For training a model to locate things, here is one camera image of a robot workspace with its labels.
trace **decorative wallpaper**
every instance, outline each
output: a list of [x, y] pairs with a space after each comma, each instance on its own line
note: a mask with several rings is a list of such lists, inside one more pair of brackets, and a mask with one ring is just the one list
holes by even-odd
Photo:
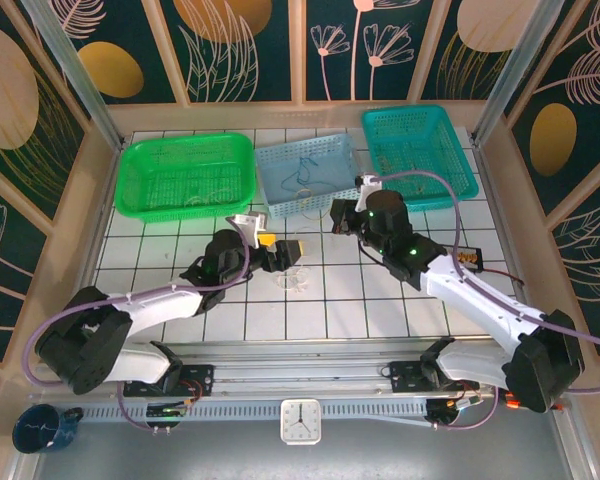
[[600, 337], [600, 187], [553, 230], [553, 236], [587, 326]]
[[512, 131], [546, 213], [600, 163], [600, 0], [584, 11]]
[[0, 362], [45, 241], [45, 235], [0, 196]]
[[83, 137], [0, 8], [0, 172], [53, 218]]
[[306, 100], [404, 100], [431, 1], [307, 2]]
[[452, 0], [424, 100], [485, 100], [538, 0]]
[[544, 57], [544, 54], [547, 53], [547, 49], [549, 48], [549, 45], [551, 45], [551, 42], [553, 42], [553, 39], [556, 36], [556, 33], [558, 33], [558, 31], [560, 30], [560, 27], [562, 27], [562, 22], [564, 22], [565, 17], [571, 10], [571, 7], [573, 7], [573, 4], [575, 3], [575, 1], [576, 0], [564, 0], [564, 3], [562, 4], [562, 9], [560, 10], [560, 14], [558, 15], [556, 21], [553, 23], [553, 26], [549, 30], [549, 33], [547, 33], [547, 36], [545, 37], [544, 42], [542, 43], [542, 46], [536, 53], [535, 58], [531, 62], [531, 65], [529, 65], [529, 68], [527, 69], [524, 76], [520, 80], [520, 83], [518, 84], [518, 88], [516, 88], [516, 90], [513, 92], [513, 95], [511, 96], [509, 103], [507, 103], [507, 106], [504, 109], [504, 114], [506, 116], [509, 116], [509, 114], [511, 113], [511, 110], [513, 109], [513, 107], [515, 107], [516, 103], [518, 102], [518, 99], [520, 98], [520, 95], [522, 94], [522, 91], [527, 86], [527, 82], [529, 81], [531, 76], [535, 73], [536, 68], [538, 68], [538, 64]]
[[291, 100], [287, 0], [161, 0], [189, 99]]
[[140, 0], [48, 3], [105, 103], [175, 102]]

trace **plastic basket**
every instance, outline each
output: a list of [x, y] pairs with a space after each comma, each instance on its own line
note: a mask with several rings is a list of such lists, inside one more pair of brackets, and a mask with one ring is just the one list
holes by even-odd
[[[458, 200], [478, 194], [467, 157], [442, 107], [417, 105], [371, 110], [362, 115], [373, 166], [380, 175], [403, 170], [430, 170], [447, 180]], [[400, 192], [410, 211], [452, 206], [447, 190], [435, 179], [405, 177], [385, 183]]]
[[329, 208], [334, 198], [359, 196], [359, 169], [347, 134], [258, 148], [256, 165], [271, 218]]
[[256, 190], [253, 144], [238, 133], [146, 140], [120, 158], [115, 204], [145, 222], [242, 212]]

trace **teal basket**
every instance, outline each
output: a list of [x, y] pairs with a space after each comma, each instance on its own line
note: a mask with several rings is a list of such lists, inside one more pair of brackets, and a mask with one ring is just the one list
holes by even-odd
[[[458, 200], [478, 194], [478, 184], [447, 112], [437, 105], [370, 110], [362, 115], [373, 166], [379, 175], [429, 170], [447, 180]], [[409, 211], [453, 205], [447, 190], [433, 178], [404, 177], [385, 182], [400, 192]]]
[[256, 191], [253, 144], [238, 133], [138, 142], [120, 157], [115, 204], [149, 222], [241, 213]]

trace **blue mug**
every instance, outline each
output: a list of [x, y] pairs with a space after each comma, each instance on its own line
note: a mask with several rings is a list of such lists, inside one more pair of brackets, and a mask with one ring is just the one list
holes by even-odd
[[62, 412], [51, 405], [35, 405], [13, 427], [13, 445], [22, 453], [61, 450], [73, 441], [82, 416], [81, 408]]

